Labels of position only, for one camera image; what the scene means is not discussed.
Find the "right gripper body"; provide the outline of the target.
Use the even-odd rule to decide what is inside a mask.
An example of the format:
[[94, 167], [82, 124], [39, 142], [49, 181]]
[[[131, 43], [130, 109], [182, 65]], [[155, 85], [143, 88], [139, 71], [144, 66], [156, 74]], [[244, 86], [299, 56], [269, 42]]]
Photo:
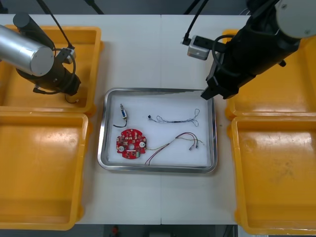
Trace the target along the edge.
[[207, 86], [220, 86], [224, 99], [256, 77], [256, 50], [250, 44], [223, 44], [212, 49], [213, 64]]

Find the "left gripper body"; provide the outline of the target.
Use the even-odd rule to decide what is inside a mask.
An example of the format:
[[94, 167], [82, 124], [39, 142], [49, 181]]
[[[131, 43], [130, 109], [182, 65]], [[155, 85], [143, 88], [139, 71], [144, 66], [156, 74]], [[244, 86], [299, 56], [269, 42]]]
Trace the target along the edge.
[[80, 79], [76, 75], [76, 63], [73, 62], [73, 71], [69, 72], [61, 62], [55, 61], [53, 64], [53, 80], [54, 90], [61, 93], [67, 93], [71, 91], [78, 92], [80, 86]]

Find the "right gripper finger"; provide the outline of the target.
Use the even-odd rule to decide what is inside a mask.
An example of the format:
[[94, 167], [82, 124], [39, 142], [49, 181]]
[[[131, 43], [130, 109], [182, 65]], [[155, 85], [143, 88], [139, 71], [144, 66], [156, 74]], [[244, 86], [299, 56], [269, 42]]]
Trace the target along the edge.
[[222, 88], [220, 86], [208, 86], [201, 94], [201, 97], [205, 100], [209, 100], [214, 96], [221, 94]]

